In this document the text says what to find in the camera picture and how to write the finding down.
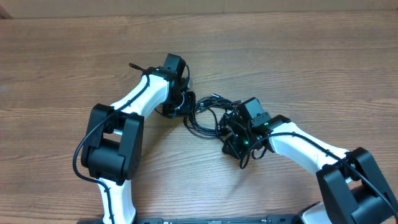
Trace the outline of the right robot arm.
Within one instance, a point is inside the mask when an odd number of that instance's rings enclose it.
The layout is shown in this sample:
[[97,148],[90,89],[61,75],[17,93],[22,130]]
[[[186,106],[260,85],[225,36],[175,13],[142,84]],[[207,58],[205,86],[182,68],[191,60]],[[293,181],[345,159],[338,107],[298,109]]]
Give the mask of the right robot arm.
[[397,217],[397,199],[372,154],[327,144],[289,118],[271,117],[257,98],[226,112],[219,122],[223,153],[244,169],[256,150],[288,157],[317,178],[322,201],[289,218],[290,223],[382,223]]

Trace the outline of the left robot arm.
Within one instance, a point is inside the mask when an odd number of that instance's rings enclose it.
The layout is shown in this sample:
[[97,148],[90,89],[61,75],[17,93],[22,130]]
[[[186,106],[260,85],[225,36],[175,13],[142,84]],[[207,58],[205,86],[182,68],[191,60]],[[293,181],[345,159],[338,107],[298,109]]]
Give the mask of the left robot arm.
[[158,106],[168,119],[187,117],[195,106],[190,77],[183,76],[189,67],[180,56],[168,54],[159,67],[130,66],[141,71],[141,81],[121,100],[93,107],[73,156],[75,174],[100,189],[104,215],[98,223],[136,221],[131,180],[141,159],[144,121]]

